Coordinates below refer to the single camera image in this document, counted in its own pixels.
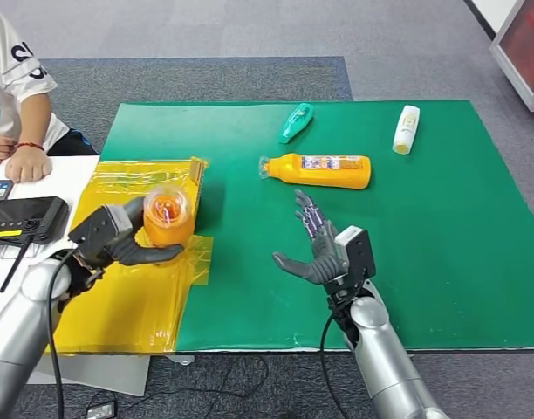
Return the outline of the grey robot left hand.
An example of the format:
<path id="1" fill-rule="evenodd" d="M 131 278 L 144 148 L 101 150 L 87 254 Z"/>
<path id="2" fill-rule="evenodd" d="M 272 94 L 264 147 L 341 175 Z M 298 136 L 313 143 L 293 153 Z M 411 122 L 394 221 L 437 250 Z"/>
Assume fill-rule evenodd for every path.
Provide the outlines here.
<path id="1" fill-rule="evenodd" d="M 86 258 L 96 268 L 117 262 L 124 266 L 169 262 L 184 250 L 182 244 L 163 248 L 143 247 L 135 236 L 144 226 L 144 198 L 137 196 L 123 205 L 102 205 L 89 219 Z"/>

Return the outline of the person's left hand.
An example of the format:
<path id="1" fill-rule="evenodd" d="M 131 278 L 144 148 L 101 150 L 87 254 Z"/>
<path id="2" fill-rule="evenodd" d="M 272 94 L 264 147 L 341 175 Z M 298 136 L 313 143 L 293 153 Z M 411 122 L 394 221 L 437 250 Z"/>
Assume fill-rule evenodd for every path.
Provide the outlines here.
<path id="1" fill-rule="evenodd" d="M 19 143 L 7 161 L 5 175 L 14 182 L 37 182 L 52 173 L 49 157 L 34 143 Z"/>

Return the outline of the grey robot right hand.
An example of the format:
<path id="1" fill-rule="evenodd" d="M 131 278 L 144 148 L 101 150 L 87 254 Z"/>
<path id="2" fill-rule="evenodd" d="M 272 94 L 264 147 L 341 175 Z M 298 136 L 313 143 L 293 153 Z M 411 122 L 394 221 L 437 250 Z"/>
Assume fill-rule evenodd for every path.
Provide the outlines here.
<path id="1" fill-rule="evenodd" d="M 274 252 L 273 260 L 282 271 L 302 278 L 314 285 L 328 283 L 347 272 L 346 261 L 340 258 L 334 245 L 336 228 L 310 196 L 301 189 L 294 190 L 295 202 L 300 210 L 294 212 L 306 230 L 313 259 L 301 262 Z"/>

